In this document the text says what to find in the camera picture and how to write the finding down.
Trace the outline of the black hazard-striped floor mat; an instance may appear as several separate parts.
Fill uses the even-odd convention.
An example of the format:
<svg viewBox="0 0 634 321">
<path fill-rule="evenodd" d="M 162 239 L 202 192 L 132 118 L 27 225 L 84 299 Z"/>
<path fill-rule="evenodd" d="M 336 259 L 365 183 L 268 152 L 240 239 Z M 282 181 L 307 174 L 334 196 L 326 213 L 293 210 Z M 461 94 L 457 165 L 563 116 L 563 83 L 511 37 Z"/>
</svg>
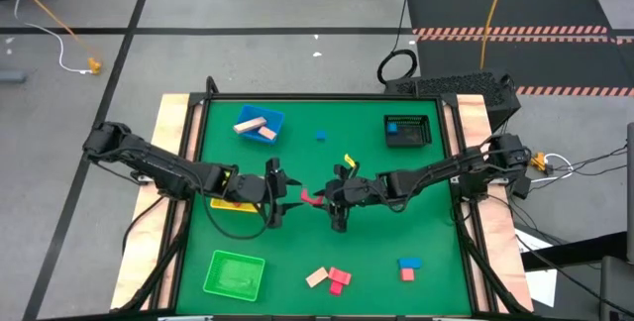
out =
<svg viewBox="0 0 634 321">
<path fill-rule="evenodd" d="M 594 0 L 408 0 L 418 36 L 600 36 Z"/>
<path fill-rule="evenodd" d="M 423 74 L 505 71 L 523 95 L 634 98 L 634 43 L 606 37 L 422 37 Z"/>
</svg>

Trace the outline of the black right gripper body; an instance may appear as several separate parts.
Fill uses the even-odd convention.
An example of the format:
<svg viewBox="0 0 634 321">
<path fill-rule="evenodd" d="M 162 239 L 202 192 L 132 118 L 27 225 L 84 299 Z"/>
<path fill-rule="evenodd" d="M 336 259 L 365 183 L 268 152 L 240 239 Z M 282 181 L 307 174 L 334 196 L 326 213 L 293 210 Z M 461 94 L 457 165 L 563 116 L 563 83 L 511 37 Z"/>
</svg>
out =
<svg viewBox="0 0 634 321">
<path fill-rule="evenodd" d="M 331 203 L 325 210 L 331 220 L 331 228 L 339 233 L 347 231 L 348 219 L 353 207 L 366 207 L 384 203 L 384 188 L 377 179 L 358 177 L 360 167 L 334 166 L 335 179 L 329 180 L 324 202 Z"/>
</svg>

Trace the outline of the grey equipment case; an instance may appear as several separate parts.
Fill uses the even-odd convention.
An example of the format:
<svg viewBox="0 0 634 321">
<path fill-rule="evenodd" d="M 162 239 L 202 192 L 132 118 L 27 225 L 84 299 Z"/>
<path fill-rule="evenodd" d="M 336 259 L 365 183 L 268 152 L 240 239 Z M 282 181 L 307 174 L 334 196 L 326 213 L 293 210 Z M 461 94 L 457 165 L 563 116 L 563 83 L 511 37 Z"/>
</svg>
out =
<svg viewBox="0 0 634 321">
<path fill-rule="evenodd" d="M 600 297 L 628 311 L 625 313 L 601 301 L 600 321 L 634 321 L 634 265 L 615 257 L 604 257 Z"/>
</svg>

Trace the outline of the large red block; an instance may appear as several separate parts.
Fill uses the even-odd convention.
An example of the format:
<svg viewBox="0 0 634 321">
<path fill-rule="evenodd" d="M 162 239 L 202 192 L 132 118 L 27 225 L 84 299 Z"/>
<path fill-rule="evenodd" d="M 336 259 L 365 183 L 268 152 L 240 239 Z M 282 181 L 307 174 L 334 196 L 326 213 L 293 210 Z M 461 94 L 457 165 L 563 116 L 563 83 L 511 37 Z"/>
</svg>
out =
<svg viewBox="0 0 634 321">
<path fill-rule="evenodd" d="M 342 285 L 349 285 L 352 280 L 352 275 L 350 273 L 335 267 L 330 267 L 328 271 L 328 277 L 332 281 L 336 281 L 338 283 L 341 283 Z"/>
</svg>

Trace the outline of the blue plastic basket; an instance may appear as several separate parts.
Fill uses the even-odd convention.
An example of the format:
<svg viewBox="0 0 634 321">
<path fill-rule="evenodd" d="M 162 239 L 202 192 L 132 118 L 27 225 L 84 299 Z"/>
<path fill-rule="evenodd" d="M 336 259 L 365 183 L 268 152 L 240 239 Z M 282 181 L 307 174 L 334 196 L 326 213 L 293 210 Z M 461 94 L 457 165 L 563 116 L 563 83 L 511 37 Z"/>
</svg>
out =
<svg viewBox="0 0 634 321">
<path fill-rule="evenodd" d="M 281 112 L 273 111 L 273 110 L 266 109 L 259 106 L 244 105 L 239 115 L 237 124 L 254 119 L 254 118 L 258 118 L 258 117 L 264 117 L 266 119 L 265 126 L 276 132 L 276 138 L 273 141 L 270 141 L 262 137 L 258 133 L 259 129 L 252 130 L 247 133 L 238 134 L 238 135 L 242 137 L 246 137 L 247 139 L 260 142 L 260 143 L 266 143 L 266 144 L 272 145 L 273 143 L 276 142 L 277 136 L 280 132 L 280 129 L 284 120 L 284 114 Z"/>
</svg>

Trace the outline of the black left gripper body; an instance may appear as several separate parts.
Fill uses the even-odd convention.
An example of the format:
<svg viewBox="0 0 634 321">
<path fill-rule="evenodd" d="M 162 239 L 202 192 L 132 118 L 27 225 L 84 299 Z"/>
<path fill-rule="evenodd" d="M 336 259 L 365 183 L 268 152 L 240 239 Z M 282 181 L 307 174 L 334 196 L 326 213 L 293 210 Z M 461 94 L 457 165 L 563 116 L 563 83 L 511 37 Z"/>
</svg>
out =
<svg viewBox="0 0 634 321">
<path fill-rule="evenodd" d="M 228 179 L 225 199 L 231 202 L 251 203 L 256 207 L 269 207 L 264 212 L 264 220 L 270 228 L 280 227 L 284 207 L 277 202 L 287 195 L 288 177 L 280 167 L 279 158 L 269 159 L 265 163 L 264 175 L 235 174 Z"/>
</svg>

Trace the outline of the black aluminium table frame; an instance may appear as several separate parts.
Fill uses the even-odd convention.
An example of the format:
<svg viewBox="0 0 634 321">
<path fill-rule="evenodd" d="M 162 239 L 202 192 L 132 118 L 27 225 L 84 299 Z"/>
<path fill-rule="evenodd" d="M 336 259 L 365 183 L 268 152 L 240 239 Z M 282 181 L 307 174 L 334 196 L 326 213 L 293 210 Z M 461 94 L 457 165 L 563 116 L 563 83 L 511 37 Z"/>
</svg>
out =
<svg viewBox="0 0 634 321">
<path fill-rule="evenodd" d="M 202 102 L 198 96 L 204 93 L 189 93 L 187 112 L 180 142 L 185 149 L 187 158 L 193 158 L 195 145 L 202 137 L 203 105 L 188 107 L 191 103 Z M 286 114 L 285 123 L 281 128 L 282 134 L 296 134 L 300 146 L 308 147 L 311 138 L 309 133 L 299 133 L 300 128 L 291 128 L 296 123 L 294 117 L 303 115 L 313 116 L 317 123 L 317 114 L 326 117 L 340 115 L 334 113 L 335 108 L 350 106 L 359 111 L 363 117 L 370 117 L 370 113 L 379 113 L 379 106 L 390 103 L 396 108 L 420 108 L 423 105 L 436 108 L 433 99 L 423 100 L 394 100 L 391 98 L 379 100 L 378 95 L 359 98 L 346 94 L 288 94 L 288 97 L 278 98 L 280 94 L 269 96 L 256 94 L 253 97 L 237 100 L 216 100 L 211 103 L 211 112 L 203 129 L 205 143 L 211 142 L 215 133 L 225 133 L 238 139 L 241 146 L 255 148 L 260 151 L 271 151 L 267 148 L 281 147 L 282 140 L 275 146 L 260 143 L 249 143 L 238 138 L 235 133 L 229 133 L 229 123 L 220 123 L 222 117 L 218 113 L 220 103 L 257 103 L 256 106 L 273 106 L 280 103 L 280 110 Z M 378 114 L 382 120 L 383 113 Z M 426 189 L 423 201 L 408 208 L 407 213 L 398 215 L 386 208 L 376 208 L 377 211 L 363 209 L 351 218 L 351 223 L 357 217 L 376 217 L 385 221 L 385 232 L 379 237 L 387 237 L 388 232 L 396 232 L 397 227 L 405 227 L 408 222 L 413 227 L 411 232 L 404 232 L 404 237 L 372 239 L 361 237 L 365 232 L 372 232 L 366 224 L 349 227 L 346 234 L 333 232 L 328 226 L 327 217 L 306 217 L 319 215 L 307 206 L 291 211 L 289 220 L 284 218 L 283 227 L 269 230 L 260 238 L 251 241 L 224 241 L 224 237 L 214 232 L 213 226 L 207 221 L 204 211 L 196 201 L 196 208 L 192 212 L 193 223 L 190 232 L 193 237 L 188 238 L 182 256 L 172 258 L 158 283 L 157 309 L 175 307 L 177 313 L 183 314 L 219 314 L 219 315 L 272 315 L 276 318 L 296 318 L 300 316 L 328 315 L 342 317 L 368 316 L 467 316 L 472 313 L 472 307 L 478 311 L 500 311 L 507 314 L 499 296 L 492 296 L 490 281 L 485 282 L 483 273 L 471 257 L 465 257 L 466 250 L 460 246 L 455 225 L 452 225 L 450 215 L 450 187 L 437 184 Z M 170 226 L 179 227 L 183 202 L 176 204 L 176 212 L 167 215 L 163 231 Z M 265 259 L 264 275 L 258 299 L 254 302 L 244 301 L 204 292 L 203 281 L 207 274 L 212 255 L 215 250 L 253 255 Z M 423 268 L 416 271 L 414 281 L 401 281 L 397 271 L 397 258 L 403 256 L 421 256 Z M 305 281 L 310 273 L 317 268 L 342 268 L 352 274 L 351 284 L 345 286 L 340 296 L 330 293 L 331 280 L 324 280 L 310 288 Z"/>
</svg>

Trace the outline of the grey vertical panel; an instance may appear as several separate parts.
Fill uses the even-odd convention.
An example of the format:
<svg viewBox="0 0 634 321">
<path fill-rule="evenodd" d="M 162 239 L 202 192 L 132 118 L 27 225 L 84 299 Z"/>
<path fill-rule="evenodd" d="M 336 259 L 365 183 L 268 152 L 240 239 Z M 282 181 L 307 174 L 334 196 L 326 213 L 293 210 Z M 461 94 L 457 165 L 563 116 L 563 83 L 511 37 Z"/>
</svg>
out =
<svg viewBox="0 0 634 321">
<path fill-rule="evenodd" d="M 634 264 L 634 122 L 627 125 L 627 260 Z"/>
</svg>

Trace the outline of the light wooden side board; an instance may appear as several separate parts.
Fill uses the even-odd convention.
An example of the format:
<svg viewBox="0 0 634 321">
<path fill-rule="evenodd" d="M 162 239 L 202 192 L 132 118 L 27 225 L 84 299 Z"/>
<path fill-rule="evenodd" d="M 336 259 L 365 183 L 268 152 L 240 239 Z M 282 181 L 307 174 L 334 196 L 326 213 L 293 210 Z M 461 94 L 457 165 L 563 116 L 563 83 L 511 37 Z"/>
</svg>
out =
<svg viewBox="0 0 634 321">
<path fill-rule="evenodd" d="M 481 95 L 457 96 L 465 142 L 479 146 L 491 135 Z M 530 312 L 534 310 L 505 188 L 490 184 L 489 197 L 478 205 L 489 263 L 504 286 Z"/>
<path fill-rule="evenodd" d="M 151 143 L 177 154 L 187 112 L 188 94 L 164 94 Z M 142 286 L 159 260 L 168 202 L 163 199 L 135 224 L 128 235 L 111 309 L 123 306 Z"/>
</svg>

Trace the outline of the red arch block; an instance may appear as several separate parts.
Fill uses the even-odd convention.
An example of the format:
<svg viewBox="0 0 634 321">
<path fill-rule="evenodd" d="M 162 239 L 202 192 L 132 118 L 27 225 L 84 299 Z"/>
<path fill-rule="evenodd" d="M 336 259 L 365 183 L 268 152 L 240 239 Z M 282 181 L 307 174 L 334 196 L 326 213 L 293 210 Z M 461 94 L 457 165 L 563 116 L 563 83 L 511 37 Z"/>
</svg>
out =
<svg viewBox="0 0 634 321">
<path fill-rule="evenodd" d="M 311 196 L 308 192 L 307 188 L 303 188 L 301 190 L 300 198 L 303 202 L 307 202 L 312 206 L 322 206 L 323 205 L 323 197 L 322 196 Z"/>
</svg>

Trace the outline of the long wooden block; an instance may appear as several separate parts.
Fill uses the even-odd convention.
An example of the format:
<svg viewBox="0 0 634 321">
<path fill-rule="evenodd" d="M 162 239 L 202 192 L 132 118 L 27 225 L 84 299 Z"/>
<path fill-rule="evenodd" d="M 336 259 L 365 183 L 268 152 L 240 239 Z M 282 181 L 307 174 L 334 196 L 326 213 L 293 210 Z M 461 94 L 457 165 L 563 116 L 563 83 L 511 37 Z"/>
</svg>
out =
<svg viewBox="0 0 634 321">
<path fill-rule="evenodd" d="M 233 126 L 233 130 L 237 134 L 244 134 L 252 130 L 257 130 L 266 125 L 266 119 L 264 117 L 254 118 Z"/>
</svg>

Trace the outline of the short wooden block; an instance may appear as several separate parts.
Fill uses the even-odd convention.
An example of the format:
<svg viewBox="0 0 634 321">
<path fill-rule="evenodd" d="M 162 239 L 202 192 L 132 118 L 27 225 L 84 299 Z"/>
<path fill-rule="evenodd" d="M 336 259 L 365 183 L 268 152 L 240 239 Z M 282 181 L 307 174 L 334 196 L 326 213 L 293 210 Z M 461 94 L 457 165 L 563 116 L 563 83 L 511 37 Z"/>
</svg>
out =
<svg viewBox="0 0 634 321">
<path fill-rule="evenodd" d="M 305 278 L 305 280 L 306 280 L 308 286 L 310 288 L 312 288 L 312 287 L 315 287 L 316 285 L 318 285 L 320 282 L 322 282 L 325 279 L 327 279 L 328 275 L 329 275 L 329 273 L 324 267 L 319 267 L 318 269 L 313 271 L 311 274 L 309 274 Z"/>
</svg>

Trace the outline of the black plastic basket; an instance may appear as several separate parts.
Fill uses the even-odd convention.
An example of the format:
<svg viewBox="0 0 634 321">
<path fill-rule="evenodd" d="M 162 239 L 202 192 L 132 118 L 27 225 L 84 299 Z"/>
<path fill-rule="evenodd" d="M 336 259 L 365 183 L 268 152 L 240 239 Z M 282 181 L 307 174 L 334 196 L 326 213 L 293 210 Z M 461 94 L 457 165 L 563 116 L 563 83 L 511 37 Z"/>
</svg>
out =
<svg viewBox="0 0 634 321">
<path fill-rule="evenodd" d="M 395 123 L 396 135 L 387 133 L 387 124 Z M 385 115 L 385 141 L 389 148 L 420 148 L 432 143 L 429 118 L 426 115 Z"/>
</svg>

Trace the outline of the yellow plastic basket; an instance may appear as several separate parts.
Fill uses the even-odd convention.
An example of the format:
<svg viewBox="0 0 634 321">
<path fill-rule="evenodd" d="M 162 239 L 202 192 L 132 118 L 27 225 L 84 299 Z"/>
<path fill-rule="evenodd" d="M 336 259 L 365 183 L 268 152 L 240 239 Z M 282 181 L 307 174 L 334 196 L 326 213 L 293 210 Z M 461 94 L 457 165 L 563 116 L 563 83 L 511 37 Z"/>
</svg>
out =
<svg viewBox="0 0 634 321">
<path fill-rule="evenodd" d="M 222 199 L 212 198 L 210 200 L 210 207 L 213 209 L 222 209 L 246 213 L 257 213 L 257 208 L 252 203 L 242 202 L 227 202 Z"/>
</svg>

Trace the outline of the white paper sheet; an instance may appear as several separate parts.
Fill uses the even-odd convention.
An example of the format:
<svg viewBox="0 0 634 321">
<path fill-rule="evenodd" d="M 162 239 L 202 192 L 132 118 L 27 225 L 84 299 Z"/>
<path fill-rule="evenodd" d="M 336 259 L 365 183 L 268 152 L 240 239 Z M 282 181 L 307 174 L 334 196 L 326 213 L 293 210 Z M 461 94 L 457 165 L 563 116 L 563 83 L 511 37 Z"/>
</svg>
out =
<svg viewBox="0 0 634 321">
<path fill-rule="evenodd" d="M 551 247 L 548 242 L 519 229 L 516 229 L 515 233 L 521 253 L 530 253 L 531 250 L 537 251 Z M 553 307 L 556 299 L 558 272 L 554 269 L 526 271 L 526 277 L 531 298 L 541 304 Z"/>
</svg>

